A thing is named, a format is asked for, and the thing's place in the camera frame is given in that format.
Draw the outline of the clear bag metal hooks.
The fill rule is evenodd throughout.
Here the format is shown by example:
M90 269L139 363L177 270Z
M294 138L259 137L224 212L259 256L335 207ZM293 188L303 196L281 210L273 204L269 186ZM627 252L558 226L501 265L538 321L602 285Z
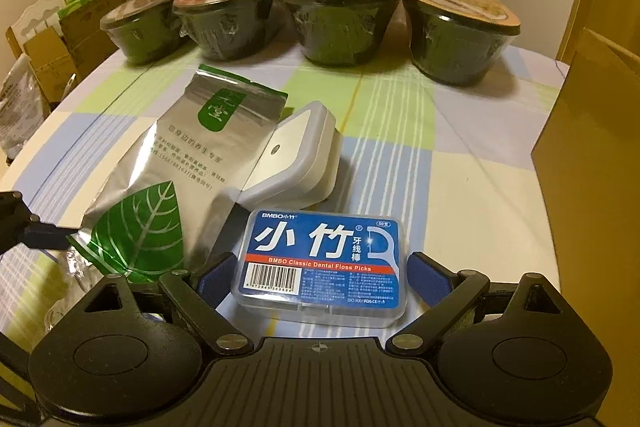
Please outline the clear bag metal hooks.
M43 330L47 334L65 314L96 286L103 274L77 249L70 247L58 256L44 305Z

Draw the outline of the silver green leaf pouch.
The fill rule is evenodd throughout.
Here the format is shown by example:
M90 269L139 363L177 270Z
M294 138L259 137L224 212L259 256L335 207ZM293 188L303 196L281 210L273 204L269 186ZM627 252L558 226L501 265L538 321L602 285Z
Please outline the silver green leaf pouch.
M73 250L102 274L131 283L200 269L287 98L201 65L108 176L70 236Z

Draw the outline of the blue dental floss box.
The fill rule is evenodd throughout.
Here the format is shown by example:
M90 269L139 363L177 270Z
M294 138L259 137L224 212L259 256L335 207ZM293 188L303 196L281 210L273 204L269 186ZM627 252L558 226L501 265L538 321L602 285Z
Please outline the blue dental floss box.
M384 329L405 312L406 264L402 226L390 217L258 209L231 292L264 317Z

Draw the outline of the white square plastic case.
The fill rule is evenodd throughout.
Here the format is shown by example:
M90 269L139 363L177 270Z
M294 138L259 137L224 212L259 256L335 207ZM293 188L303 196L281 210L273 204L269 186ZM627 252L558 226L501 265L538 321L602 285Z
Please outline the white square plastic case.
M313 101L282 120L238 198L247 210L301 210L334 190L343 137L334 115Z

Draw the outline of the white plastic bag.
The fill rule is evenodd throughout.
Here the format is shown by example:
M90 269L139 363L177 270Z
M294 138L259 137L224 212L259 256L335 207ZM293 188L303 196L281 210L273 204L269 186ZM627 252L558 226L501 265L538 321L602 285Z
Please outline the white plastic bag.
M50 114L32 71L30 58L22 53L1 83L1 150L9 161L21 152Z

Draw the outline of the checkered tablecloth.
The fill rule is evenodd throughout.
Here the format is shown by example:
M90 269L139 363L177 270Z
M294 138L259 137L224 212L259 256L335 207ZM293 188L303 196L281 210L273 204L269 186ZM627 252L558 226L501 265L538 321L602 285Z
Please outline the checkered tablecloth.
M3 190L23 194L42 220L76 227L122 154L182 93L201 52L132 67L112 55L50 115L12 164ZM485 79L454 89L427 79L389 36L355 68L312 64L291 38L229 65L288 95L289 112L318 101L343 137L326 212L388 216L406 251L497 282L526 272L559 277L530 152L559 94L566 66L509 48Z

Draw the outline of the cardboard boxes side pile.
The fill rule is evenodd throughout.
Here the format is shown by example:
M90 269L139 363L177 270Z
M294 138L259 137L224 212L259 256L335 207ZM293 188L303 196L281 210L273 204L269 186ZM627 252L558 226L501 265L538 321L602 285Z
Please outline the cardboard boxes side pile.
M39 0L6 30L16 57L30 58L46 100L60 103L116 46L100 20L126 0Z

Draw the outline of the brown cardboard box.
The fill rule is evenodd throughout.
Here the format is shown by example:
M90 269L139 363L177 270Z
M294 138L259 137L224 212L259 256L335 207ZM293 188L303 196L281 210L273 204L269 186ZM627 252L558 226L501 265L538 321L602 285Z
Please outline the brown cardboard box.
M532 159L562 293L613 362L601 416L639 420L639 57L586 29Z

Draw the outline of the dark lid noodle bowl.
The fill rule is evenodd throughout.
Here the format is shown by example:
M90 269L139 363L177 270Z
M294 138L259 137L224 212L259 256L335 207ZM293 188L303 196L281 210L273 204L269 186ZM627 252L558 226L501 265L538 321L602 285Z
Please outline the dark lid noodle bowl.
M100 28L131 64L160 60L181 46L174 0L127 0L100 20Z

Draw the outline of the orange lid noodle bowl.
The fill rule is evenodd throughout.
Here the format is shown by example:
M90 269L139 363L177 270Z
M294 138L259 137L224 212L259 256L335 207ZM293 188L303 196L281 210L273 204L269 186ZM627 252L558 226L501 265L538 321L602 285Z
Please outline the orange lid noodle bowl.
M500 0L402 0L413 64L449 86L474 86L521 32Z

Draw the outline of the maroon lid noodle bowl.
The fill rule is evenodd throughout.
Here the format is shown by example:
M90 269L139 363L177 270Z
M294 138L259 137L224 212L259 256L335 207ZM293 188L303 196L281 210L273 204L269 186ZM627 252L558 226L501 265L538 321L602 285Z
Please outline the maroon lid noodle bowl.
M285 23L279 0L174 0L182 30L215 61L260 51Z

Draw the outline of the red lid noodle bowl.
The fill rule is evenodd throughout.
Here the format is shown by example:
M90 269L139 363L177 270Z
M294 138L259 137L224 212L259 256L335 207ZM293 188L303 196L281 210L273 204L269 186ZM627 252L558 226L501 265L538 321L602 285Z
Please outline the red lid noodle bowl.
M323 66L367 63L400 0L281 0L305 56Z

